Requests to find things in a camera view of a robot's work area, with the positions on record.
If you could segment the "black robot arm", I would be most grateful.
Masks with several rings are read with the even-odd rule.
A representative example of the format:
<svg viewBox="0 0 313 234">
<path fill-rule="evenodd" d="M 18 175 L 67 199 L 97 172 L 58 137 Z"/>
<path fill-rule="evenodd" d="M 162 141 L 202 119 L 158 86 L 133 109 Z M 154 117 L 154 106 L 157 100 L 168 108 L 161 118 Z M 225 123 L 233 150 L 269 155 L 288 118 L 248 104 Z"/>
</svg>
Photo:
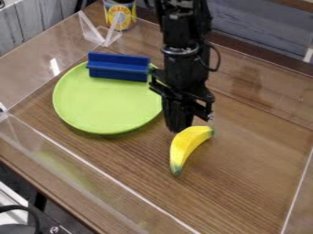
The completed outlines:
<svg viewBox="0 0 313 234">
<path fill-rule="evenodd" d="M 206 0 L 156 0 L 164 33 L 164 68 L 150 71 L 150 89 L 162 96 L 169 130 L 181 132 L 196 117 L 209 120 L 215 94 L 206 87 L 209 74 L 220 68 L 209 65 L 216 49 L 206 42 L 212 14 Z"/>
</svg>

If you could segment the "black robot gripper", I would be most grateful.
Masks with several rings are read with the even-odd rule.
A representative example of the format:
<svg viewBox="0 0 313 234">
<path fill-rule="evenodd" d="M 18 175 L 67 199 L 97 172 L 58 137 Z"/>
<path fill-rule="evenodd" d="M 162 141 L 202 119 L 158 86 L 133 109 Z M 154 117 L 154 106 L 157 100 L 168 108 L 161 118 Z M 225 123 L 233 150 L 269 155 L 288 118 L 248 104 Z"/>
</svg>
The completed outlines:
<svg viewBox="0 0 313 234">
<path fill-rule="evenodd" d="M 206 80 L 209 73 L 220 69 L 221 53 L 213 45 L 164 46 L 162 52 L 164 69 L 150 69 L 150 89 L 162 96 L 166 126 L 180 133 L 192 126 L 193 116 L 205 122 L 215 119 L 216 97 Z"/>
</svg>

